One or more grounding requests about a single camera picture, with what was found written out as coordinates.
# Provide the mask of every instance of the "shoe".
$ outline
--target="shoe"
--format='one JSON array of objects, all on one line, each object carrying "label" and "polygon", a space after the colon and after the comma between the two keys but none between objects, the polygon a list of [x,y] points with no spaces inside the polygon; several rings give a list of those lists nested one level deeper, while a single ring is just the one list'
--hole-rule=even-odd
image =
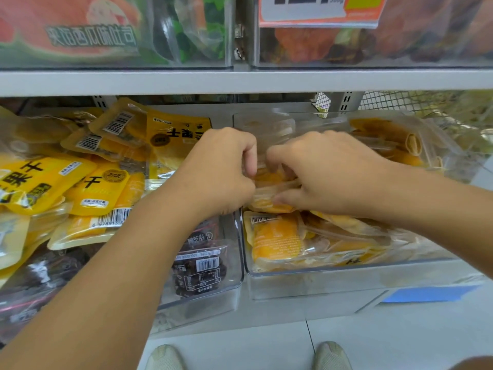
[{"label": "shoe", "polygon": [[344,349],[334,341],[325,341],[315,352],[312,370],[353,370]]},{"label": "shoe", "polygon": [[171,345],[154,349],[147,360],[145,370],[186,370],[180,353]]}]

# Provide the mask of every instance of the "person's right hand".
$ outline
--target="person's right hand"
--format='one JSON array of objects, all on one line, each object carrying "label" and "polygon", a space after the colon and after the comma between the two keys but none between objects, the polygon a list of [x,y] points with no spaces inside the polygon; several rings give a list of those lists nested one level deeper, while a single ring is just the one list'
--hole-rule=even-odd
[{"label": "person's right hand", "polygon": [[327,214],[369,217],[384,199],[388,180],[399,166],[344,132],[309,132],[266,153],[271,171],[293,170],[301,188],[279,193],[274,203]]}]

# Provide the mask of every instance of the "white tile floor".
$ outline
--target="white tile floor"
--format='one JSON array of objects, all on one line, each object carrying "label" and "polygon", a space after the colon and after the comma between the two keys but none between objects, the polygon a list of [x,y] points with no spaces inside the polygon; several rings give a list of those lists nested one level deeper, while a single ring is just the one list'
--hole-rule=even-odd
[{"label": "white tile floor", "polygon": [[147,342],[138,370],[162,344],[178,348],[188,370],[307,370],[313,345],[339,342],[354,370],[447,370],[493,355],[493,282],[461,301],[378,306],[347,317],[159,337]]}]

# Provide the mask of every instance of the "forearm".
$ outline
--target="forearm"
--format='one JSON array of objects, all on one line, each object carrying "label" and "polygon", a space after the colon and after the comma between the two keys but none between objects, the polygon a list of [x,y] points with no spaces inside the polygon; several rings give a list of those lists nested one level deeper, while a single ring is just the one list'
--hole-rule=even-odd
[{"label": "forearm", "polygon": [[377,195],[374,217],[440,244],[493,277],[493,193],[398,166]]},{"label": "forearm", "polygon": [[177,198],[161,194],[139,202],[114,237],[4,348],[3,369],[137,367],[170,266],[200,222]]}]

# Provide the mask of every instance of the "white shelf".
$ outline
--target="white shelf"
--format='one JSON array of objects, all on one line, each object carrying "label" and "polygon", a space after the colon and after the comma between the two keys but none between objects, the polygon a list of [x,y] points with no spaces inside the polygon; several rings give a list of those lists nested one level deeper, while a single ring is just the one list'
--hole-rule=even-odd
[{"label": "white shelf", "polygon": [[0,71],[0,97],[491,89],[493,69]]}]

